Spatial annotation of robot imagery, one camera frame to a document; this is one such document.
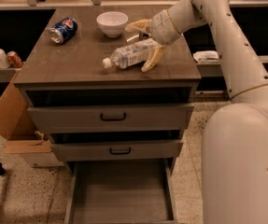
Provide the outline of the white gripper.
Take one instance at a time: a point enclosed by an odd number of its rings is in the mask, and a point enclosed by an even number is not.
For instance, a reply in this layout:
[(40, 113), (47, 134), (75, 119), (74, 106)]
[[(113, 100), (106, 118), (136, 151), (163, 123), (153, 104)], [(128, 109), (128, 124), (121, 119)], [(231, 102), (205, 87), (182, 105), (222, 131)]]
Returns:
[(180, 38), (180, 32), (174, 26), (166, 9), (156, 14), (151, 20), (143, 19), (127, 24), (125, 31), (150, 33), (152, 38), (161, 44), (151, 49), (147, 60), (141, 68), (142, 72), (151, 70), (159, 62), (165, 50), (163, 45), (171, 45)]

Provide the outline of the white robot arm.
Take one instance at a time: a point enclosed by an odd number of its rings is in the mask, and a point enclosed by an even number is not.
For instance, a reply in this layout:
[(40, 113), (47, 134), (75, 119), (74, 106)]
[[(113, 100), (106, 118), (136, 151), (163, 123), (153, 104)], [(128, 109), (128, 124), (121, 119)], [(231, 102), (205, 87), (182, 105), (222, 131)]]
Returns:
[(205, 125), (202, 142), (204, 224), (268, 224), (268, 72), (236, 22), (229, 0), (180, 0), (149, 20), (128, 25), (165, 46), (208, 24), (230, 104)]

